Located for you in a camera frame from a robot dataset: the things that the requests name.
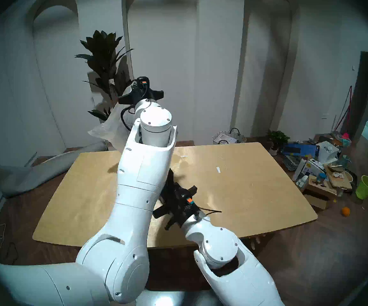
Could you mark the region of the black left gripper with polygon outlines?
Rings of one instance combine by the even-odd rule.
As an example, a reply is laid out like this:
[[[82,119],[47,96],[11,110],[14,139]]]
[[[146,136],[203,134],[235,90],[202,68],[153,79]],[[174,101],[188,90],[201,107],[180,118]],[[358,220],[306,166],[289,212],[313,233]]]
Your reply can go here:
[[[150,88],[140,89],[137,87],[127,87],[122,96],[118,98],[118,103],[122,105],[136,105],[143,99],[160,100],[164,98],[164,91],[156,91]]]

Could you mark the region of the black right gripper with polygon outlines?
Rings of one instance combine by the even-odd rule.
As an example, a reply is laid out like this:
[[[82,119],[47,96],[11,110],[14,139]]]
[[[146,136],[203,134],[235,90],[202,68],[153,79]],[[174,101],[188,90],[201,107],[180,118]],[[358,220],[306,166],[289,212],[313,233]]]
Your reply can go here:
[[[153,211],[153,217],[158,219],[169,214],[171,218],[165,226],[166,230],[174,224],[182,227],[191,217],[198,220],[200,208],[193,200],[196,193],[196,186],[189,189],[184,189],[181,186],[164,186],[161,191],[162,206]]]

